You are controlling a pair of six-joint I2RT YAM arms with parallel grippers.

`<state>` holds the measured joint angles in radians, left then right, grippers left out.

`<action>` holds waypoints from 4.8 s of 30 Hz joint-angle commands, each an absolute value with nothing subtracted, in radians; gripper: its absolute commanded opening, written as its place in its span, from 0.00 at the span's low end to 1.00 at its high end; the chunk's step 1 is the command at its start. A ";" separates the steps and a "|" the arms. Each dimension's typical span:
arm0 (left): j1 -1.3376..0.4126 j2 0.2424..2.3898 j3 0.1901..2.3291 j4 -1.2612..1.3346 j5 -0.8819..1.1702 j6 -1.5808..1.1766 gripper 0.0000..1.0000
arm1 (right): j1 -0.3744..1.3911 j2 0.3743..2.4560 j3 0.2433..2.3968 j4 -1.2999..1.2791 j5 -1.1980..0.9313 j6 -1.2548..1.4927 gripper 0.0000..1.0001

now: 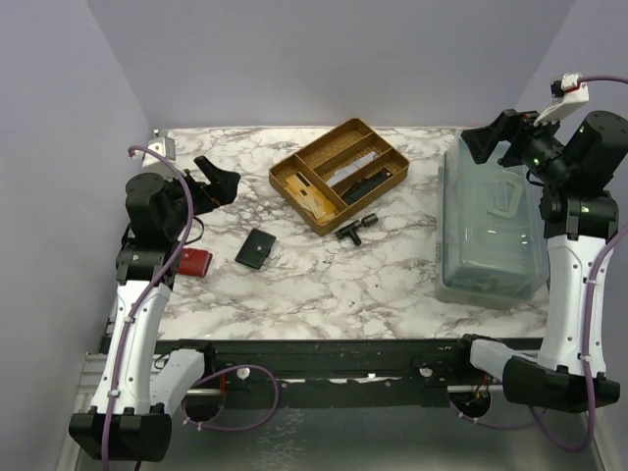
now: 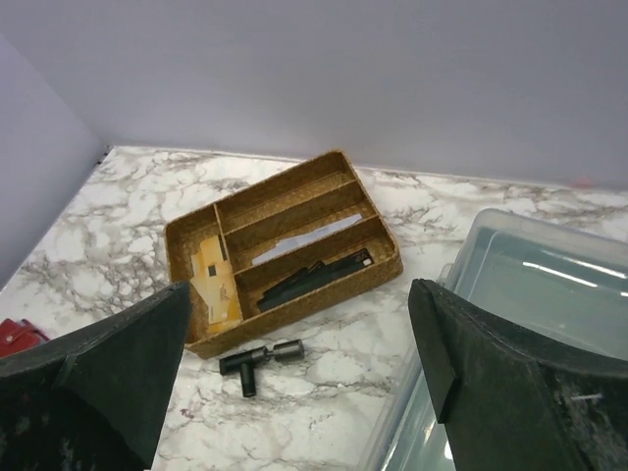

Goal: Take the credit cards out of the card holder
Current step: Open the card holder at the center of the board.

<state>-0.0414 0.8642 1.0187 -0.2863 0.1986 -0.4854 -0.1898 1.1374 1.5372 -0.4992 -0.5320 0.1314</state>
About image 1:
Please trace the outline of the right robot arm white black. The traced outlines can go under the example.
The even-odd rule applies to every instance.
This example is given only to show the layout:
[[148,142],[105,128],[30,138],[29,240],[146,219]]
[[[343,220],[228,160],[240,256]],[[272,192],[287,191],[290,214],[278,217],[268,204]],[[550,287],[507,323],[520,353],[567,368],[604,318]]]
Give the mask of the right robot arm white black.
[[549,255],[549,315],[536,357],[489,338],[469,337],[470,364],[502,384],[512,403],[571,413],[611,405],[620,386],[606,376],[602,308],[619,209],[606,190],[627,154],[627,121],[589,113],[568,143],[558,124],[537,112],[501,112],[489,125],[461,135],[473,161],[486,163],[497,144],[498,163],[524,166],[543,186],[539,205]]

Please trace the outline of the black leather card holder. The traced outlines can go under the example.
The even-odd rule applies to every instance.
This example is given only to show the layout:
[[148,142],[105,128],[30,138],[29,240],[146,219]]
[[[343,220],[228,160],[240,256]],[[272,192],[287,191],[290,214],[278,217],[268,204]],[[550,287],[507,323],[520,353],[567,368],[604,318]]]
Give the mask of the black leather card holder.
[[258,229],[252,229],[241,246],[235,261],[254,270],[260,270],[277,238]]

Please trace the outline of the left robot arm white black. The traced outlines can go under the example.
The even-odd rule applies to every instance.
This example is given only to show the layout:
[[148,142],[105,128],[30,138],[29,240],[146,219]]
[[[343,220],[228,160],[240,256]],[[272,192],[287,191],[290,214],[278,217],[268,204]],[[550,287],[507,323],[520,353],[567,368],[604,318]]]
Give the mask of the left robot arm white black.
[[195,158],[206,183],[189,173],[167,179],[141,173],[126,184],[130,235],[116,260],[114,329],[96,392],[73,414],[69,434],[91,458],[158,462],[168,450],[173,416],[206,371],[205,348],[180,348],[155,371],[159,325],[194,217],[233,203],[240,176]]

